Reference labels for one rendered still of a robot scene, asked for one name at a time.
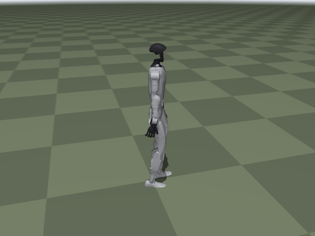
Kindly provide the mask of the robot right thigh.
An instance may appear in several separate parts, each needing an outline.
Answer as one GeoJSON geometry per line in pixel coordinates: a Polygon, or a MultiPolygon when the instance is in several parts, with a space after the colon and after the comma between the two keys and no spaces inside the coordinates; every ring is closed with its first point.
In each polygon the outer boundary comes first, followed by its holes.
{"type": "MultiPolygon", "coordinates": [[[[149,126],[151,126],[150,122],[151,122],[151,118],[149,119],[149,126]]],[[[155,141],[156,141],[157,148],[154,148],[152,150],[151,156],[154,151],[158,151],[162,157],[165,150],[165,145],[166,145],[166,131],[165,131],[165,127],[161,118],[158,118],[156,127],[158,131],[158,134],[155,133],[155,141]]]]}

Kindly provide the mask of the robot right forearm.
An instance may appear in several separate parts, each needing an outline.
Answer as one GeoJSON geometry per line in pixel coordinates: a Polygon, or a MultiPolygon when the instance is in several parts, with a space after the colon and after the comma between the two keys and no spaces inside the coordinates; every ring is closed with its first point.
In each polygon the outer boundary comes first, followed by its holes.
{"type": "Polygon", "coordinates": [[[159,102],[160,98],[155,96],[152,100],[151,108],[152,108],[152,124],[157,124],[159,118],[159,102]]]}

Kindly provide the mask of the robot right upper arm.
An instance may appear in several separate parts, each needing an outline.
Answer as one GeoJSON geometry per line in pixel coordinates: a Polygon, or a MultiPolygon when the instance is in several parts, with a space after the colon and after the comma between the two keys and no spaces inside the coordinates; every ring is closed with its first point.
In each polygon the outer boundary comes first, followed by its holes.
{"type": "Polygon", "coordinates": [[[157,95],[157,92],[159,90],[159,81],[160,81],[160,72],[158,70],[153,70],[150,73],[150,81],[151,81],[151,100],[155,96],[158,96],[161,100],[161,97],[157,95]]]}

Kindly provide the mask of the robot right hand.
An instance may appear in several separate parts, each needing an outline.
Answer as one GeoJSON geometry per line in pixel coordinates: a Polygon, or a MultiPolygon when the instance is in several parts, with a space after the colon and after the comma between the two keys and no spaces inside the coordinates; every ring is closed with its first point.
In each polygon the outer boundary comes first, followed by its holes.
{"type": "Polygon", "coordinates": [[[147,136],[147,137],[155,137],[155,133],[157,133],[158,134],[158,131],[157,131],[157,124],[152,124],[152,118],[151,118],[151,122],[150,122],[150,127],[148,128],[148,132],[147,132],[147,134],[145,134],[145,136],[147,136]],[[149,134],[148,134],[149,133],[149,134]],[[151,134],[151,136],[150,136],[150,134],[151,134]]]}

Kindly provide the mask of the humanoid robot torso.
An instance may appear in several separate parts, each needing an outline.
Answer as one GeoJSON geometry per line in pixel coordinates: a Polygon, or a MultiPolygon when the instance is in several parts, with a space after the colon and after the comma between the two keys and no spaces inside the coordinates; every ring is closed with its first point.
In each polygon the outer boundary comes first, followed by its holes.
{"type": "MultiPolygon", "coordinates": [[[[162,105],[161,105],[161,101],[163,100],[164,98],[164,92],[165,92],[165,83],[166,83],[166,71],[165,71],[165,68],[162,64],[160,64],[162,67],[158,67],[159,64],[155,65],[155,67],[150,67],[149,68],[149,71],[148,71],[148,84],[149,84],[149,98],[151,100],[151,81],[150,81],[150,73],[153,71],[153,70],[158,70],[160,72],[160,81],[159,81],[159,90],[157,92],[157,95],[159,95],[161,97],[161,100],[159,102],[159,118],[162,117],[162,113],[163,113],[163,108],[162,108],[162,105]]],[[[150,106],[150,109],[149,109],[149,117],[151,118],[152,116],[152,108],[150,106]]]]}

